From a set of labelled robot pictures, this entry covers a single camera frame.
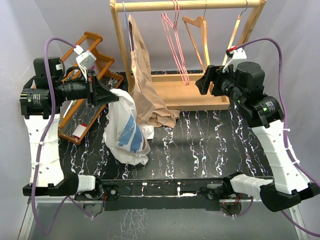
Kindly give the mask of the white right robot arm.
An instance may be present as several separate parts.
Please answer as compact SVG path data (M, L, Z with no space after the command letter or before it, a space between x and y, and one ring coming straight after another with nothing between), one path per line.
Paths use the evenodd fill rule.
M203 77L196 81L201 95L213 83L213 96L227 96L233 100L242 118L247 121L262 145L273 179L247 176L241 172L224 177L216 195L233 199L239 194L261 199L272 212L282 211L301 201L319 195L320 188L299 170L284 144L284 113L279 102L264 93L265 72L255 62L241 62L237 67L210 65Z

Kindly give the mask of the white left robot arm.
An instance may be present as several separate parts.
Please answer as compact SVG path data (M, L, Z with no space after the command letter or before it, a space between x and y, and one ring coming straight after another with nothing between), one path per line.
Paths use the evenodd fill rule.
M65 68L59 57L33 61L35 76L23 86L19 102L29 135L31 176L22 188L24 196L71 196L86 192L93 200L103 195L103 187L94 175L64 174L59 155L58 128L60 108L66 101L86 99L92 107L117 102L119 97L97 78L90 67L76 78L65 79L75 66Z

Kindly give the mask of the white t shirt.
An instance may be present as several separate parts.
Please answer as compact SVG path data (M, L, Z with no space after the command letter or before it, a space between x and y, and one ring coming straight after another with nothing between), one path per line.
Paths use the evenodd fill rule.
M151 151L148 140L155 135L155 127L137 122L134 99L121 89L111 89L119 100L108 104L108 124L103 133L105 145L116 160L127 165L146 165Z

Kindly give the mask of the beige t shirt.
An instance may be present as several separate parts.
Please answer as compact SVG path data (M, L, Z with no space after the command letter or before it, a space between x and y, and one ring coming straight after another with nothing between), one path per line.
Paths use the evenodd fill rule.
M147 47L132 15L129 15L128 22L133 41L133 50L130 55L134 84L130 94L136 107L136 121L140 125L174 128L180 117L180 111L168 109L163 99L157 94L152 83L150 56Z

